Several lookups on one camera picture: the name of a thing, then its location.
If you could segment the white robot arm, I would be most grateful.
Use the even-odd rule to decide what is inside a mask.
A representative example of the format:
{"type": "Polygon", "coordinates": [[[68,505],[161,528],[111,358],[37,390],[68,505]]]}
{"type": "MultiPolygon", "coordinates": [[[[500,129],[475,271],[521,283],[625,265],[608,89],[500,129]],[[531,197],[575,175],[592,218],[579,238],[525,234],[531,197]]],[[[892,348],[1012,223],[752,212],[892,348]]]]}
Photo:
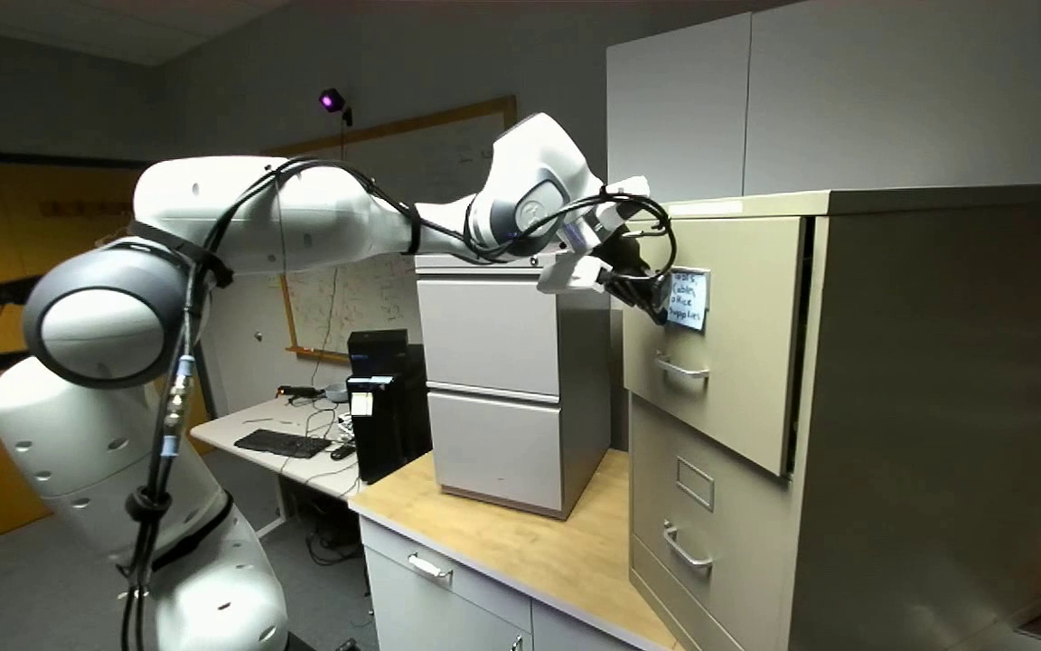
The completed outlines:
{"type": "Polygon", "coordinates": [[[287,651],[284,583],[186,428],[211,296],[257,271],[557,250],[550,293],[605,289],[662,314],[670,266],[639,242],[670,230],[639,178],[598,178],[546,111],[500,135],[484,185],[447,202],[399,197],[325,159],[163,159],[138,178],[120,238],[29,289],[24,358],[0,372],[0,446],[127,580],[120,651],[287,651]]]}

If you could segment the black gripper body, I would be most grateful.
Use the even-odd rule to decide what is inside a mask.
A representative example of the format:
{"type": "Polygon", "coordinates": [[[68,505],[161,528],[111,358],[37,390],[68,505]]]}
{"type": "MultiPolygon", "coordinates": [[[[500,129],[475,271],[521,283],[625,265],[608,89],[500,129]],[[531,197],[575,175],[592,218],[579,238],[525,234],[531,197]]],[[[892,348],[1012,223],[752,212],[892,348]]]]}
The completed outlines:
{"type": "Polygon", "coordinates": [[[605,289],[625,307],[639,307],[651,320],[670,320],[673,261],[651,265],[645,238],[675,242],[673,218],[651,196],[600,191],[563,207],[552,218],[562,252],[539,279],[544,293],[605,289]]]}

